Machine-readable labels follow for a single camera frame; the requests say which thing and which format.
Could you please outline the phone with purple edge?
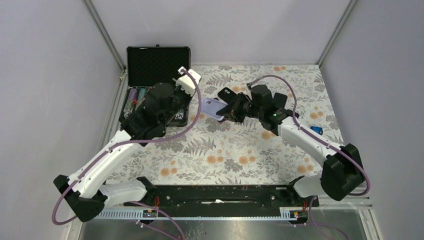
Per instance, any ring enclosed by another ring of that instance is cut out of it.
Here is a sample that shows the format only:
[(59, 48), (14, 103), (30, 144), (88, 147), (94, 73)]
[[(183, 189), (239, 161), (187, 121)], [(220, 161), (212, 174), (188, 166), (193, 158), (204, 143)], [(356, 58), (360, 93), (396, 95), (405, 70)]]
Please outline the phone with purple edge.
[(227, 120), (228, 120), (227, 118), (223, 118), (222, 120), (219, 120), (218, 122), (219, 122), (220, 124), (222, 124), (222, 123), (226, 122)]

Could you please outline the black phone case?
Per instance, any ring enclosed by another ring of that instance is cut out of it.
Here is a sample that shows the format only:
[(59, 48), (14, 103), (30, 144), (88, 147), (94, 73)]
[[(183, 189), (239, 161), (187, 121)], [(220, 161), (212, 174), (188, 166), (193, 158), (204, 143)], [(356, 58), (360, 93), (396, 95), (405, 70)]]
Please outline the black phone case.
[(217, 96), (229, 105), (236, 98), (237, 94), (228, 87), (224, 87), (218, 92)]

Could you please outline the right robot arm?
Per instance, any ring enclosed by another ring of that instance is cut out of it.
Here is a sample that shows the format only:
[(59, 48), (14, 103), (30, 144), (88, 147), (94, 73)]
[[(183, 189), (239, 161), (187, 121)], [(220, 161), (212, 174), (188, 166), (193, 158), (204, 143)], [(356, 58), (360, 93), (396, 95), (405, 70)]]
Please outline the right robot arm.
[(301, 176), (289, 183), (286, 198), (291, 205), (299, 206), (307, 197), (323, 194), (341, 201), (366, 180), (358, 149), (351, 143), (340, 145), (304, 128), (298, 114), (285, 108), (286, 95), (256, 85), (250, 88), (250, 95), (225, 87), (217, 96), (225, 106), (216, 114), (224, 120), (243, 123), (246, 118), (257, 119), (265, 130), (294, 143), (320, 164), (320, 175)]

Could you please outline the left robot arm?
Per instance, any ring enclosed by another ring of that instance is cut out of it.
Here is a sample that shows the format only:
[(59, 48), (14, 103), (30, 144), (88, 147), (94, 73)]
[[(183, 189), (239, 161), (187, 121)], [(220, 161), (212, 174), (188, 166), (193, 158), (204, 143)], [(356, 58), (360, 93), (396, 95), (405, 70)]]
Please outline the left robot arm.
[(168, 83), (154, 85), (140, 108), (121, 124), (100, 152), (75, 173), (54, 179), (53, 184), (61, 195), (51, 214), (53, 224), (64, 225), (76, 218), (87, 222), (104, 208), (126, 202), (139, 201), (144, 206), (154, 202), (154, 190), (140, 179), (111, 185), (105, 181), (141, 145), (174, 140), (194, 126), (191, 124), (176, 135), (164, 137), (177, 112), (188, 106), (194, 95), (201, 97), (198, 83), (179, 79), (176, 85), (176, 88)]

